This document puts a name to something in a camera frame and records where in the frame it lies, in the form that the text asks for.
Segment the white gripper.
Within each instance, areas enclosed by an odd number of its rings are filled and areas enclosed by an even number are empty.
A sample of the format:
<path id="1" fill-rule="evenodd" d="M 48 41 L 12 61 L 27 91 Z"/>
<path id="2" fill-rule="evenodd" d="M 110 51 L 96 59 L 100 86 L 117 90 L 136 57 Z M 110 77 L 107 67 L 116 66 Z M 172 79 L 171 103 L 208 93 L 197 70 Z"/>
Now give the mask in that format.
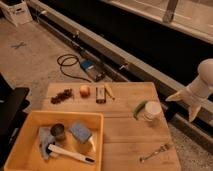
<path id="1" fill-rule="evenodd" d="M 183 100 L 185 103 L 190 105 L 189 107 L 189 121 L 192 122 L 199 113 L 202 103 L 202 99 L 196 96 L 188 87 L 181 91 L 178 91 L 166 98 L 168 102 L 170 101 L 180 101 Z"/>

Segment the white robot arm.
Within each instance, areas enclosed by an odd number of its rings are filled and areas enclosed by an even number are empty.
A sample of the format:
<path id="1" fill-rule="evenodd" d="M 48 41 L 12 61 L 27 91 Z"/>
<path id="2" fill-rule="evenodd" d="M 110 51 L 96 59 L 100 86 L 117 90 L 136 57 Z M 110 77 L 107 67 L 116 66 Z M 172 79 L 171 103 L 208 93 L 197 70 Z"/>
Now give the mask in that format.
<path id="1" fill-rule="evenodd" d="M 190 122 L 197 117 L 202 103 L 213 94 L 213 58 L 203 60 L 197 71 L 197 77 L 190 84 L 166 98 L 167 101 L 185 102 Z"/>

